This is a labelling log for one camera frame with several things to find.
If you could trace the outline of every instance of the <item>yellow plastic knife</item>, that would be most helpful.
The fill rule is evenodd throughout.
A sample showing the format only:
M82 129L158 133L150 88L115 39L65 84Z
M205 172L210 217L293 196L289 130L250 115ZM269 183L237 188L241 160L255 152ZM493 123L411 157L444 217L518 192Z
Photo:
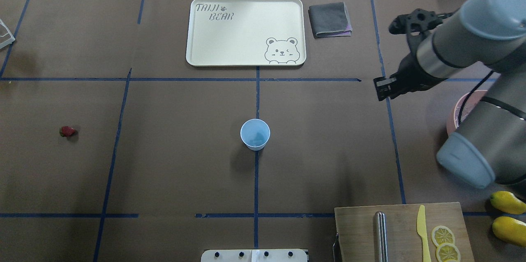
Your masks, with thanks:
M423 205L420 205L420 208L418 209L417 233L422 238L422 260L423 262L431 262L427 240L426 207Z

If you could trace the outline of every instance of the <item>yellow lemon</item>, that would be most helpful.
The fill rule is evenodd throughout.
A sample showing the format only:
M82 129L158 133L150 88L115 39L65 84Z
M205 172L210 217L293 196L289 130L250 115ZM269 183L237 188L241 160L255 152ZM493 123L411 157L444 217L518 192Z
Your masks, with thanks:
M460 262L460 251L458 248L450 243L443 243L436 248L436 259L438 262L446 262L447 260L455 260Z
M436 226L431 231L431 240L437 247L443 243L455 244L455 235L446 226Z
M493 193L490 197L490 202L494 208L508 214L520 215L526 212L526 204L508 191Z
M526 247L526 223L511 217L501 216L491 226L496 237L519 246Z

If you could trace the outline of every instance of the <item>wooden cutting board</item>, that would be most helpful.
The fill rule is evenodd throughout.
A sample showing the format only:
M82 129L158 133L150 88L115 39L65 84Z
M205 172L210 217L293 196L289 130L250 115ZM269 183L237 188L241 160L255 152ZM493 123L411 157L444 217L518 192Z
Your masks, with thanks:
M426 206L426 226L432 262L438 262L436 247L431 240L435 226L447 226L455 235L462 262L475 262L471 244L458 202L423 204ZM422 261L422 240L417 233L420 204L335 208L336 229L340 237L343 262L374 262L374 213L385 213L389 261Z

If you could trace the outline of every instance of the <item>blue cup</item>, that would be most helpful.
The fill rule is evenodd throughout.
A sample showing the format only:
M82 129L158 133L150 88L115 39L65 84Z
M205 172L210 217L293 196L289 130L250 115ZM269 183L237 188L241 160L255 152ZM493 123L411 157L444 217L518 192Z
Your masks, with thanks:
M241 127L241 140L254 151L263 149L270 138L270 128L263 120L248 120Z

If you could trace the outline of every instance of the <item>table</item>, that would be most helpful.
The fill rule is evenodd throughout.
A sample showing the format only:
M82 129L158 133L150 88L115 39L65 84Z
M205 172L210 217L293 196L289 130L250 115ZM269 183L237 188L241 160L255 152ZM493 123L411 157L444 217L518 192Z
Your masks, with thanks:
M523 260L489 232L502 188L469 187L434 159L487 69L392 101L372 84L408 53L387 32L397 15L465 0L302 0L308 56L294 69L191 67L191 1L0 0L17 39L0 51L2 260L259 247L329 261L335 207L421 202L460 202L476 261ZM339 1L353 35L314 39L308 7ZM239 139L255 117L272 132L258 153ZM62 125L78 136L59 137Z

